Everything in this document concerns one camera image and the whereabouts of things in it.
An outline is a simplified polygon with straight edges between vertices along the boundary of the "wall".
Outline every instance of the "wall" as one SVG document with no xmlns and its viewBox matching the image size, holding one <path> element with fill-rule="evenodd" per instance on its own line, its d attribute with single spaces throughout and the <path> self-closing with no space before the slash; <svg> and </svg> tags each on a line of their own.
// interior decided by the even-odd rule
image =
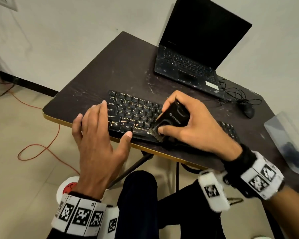
<svg viewBox="0 0 299 239">
<path fill-rule="evenodd" d="M 277 113 L 299 104 L 299 0 L 212 0 L 253 27 L 217 73 Z M 121 31 L 157 45 L 175 0 L 16 0 L 0 7 L 0 68 L 61 90 Z"/>
</svg>

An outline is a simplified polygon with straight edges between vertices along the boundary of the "laptop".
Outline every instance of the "laptop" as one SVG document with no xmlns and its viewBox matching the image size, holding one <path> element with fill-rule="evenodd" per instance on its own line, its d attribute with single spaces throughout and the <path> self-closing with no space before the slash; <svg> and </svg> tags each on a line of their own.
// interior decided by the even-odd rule
<svg viewBox="0 0 299 239">
<path fill-rule="evenodd" d="M 158 47 L 154 71 L 224 98 L 215 70 L 251 26 L 210 0 L 177 0 Z"/>
</svg>

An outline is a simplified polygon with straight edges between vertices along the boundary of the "black device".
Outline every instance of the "black device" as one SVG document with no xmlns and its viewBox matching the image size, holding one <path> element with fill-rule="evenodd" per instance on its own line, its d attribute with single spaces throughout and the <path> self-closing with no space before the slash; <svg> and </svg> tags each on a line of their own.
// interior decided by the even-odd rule
<svg viewBox="0 0 299 239">
<path fill-rule="evenodd" d="M 168 137 L 158 132 L 158 128 L 160 126 L 187 126 L 189 118 L 190 113 L 186 107 L 176 99 L 168 107 L 168 109 L 155 122 L 152 123 L 149 131 L 159 142 L 163 142 Z"/>
<path fill-rule="evenodd" d="M 152 123 L 155 122 L 156 118 L 162 112 L 162 104 L 113 90 L 108 92 L 106 101 L 110 136 L 121 138 L 125 132 L 132 131 L 132 141 L 139 140 L 163 145 L 163 143 L 159 142 L 150 132 Z M 240 143 L 233 125 L 224 122 L 218 123 L 232 139 Z M 175 146 L 182 144 L 183 143 L 179 141 L 169 143 L 169 145 Z"/>
<path fill-rule="evenodd" d="M 241 103 L 237 103 L 239 109 L 243 112 L 243 114 L 248 118 L 253 118 L 255 115 L 255 109 L 252 104 L 245 100 L 238 100 L 238 102 L 241 101 Z"/>
<path fill-rule="evenodd" d="M 177 0 L 154 71 L 225 99 L 215 69 L 251 26 L 210 0 Z"/>
</svg>

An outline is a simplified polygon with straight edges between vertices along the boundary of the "fingernail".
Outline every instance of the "fingernail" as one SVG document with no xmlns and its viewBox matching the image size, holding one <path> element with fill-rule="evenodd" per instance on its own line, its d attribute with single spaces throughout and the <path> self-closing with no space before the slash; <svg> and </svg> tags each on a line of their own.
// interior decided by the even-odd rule
<svg viewBox="0 0 299 239">
<path fill-rule="evenodd" d="M 133 133 L 131 132 L 131 131 L 128 131 L 128 132 L 126 132 L 125 133 L 129 138 L 132 138 L 132 136 L 133 136 Z"/>
</svg>

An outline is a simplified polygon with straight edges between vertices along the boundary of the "black pants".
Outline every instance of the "black pants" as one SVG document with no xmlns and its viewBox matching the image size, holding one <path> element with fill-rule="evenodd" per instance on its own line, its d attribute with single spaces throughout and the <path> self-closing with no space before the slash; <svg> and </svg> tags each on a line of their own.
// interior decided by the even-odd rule
<svg viewBox="0 0 299 239">
<path fill-rule="evenodd" d="M 157 201 L 154 176 L 135 171 L 126 177 L 117 205 L 115 239 L 156 239 L 158 230 L 168 225 L 180 225 L 181 239 L 225 238 L 220 213 L 210 209 L 197 180 Z"/>
</svg>

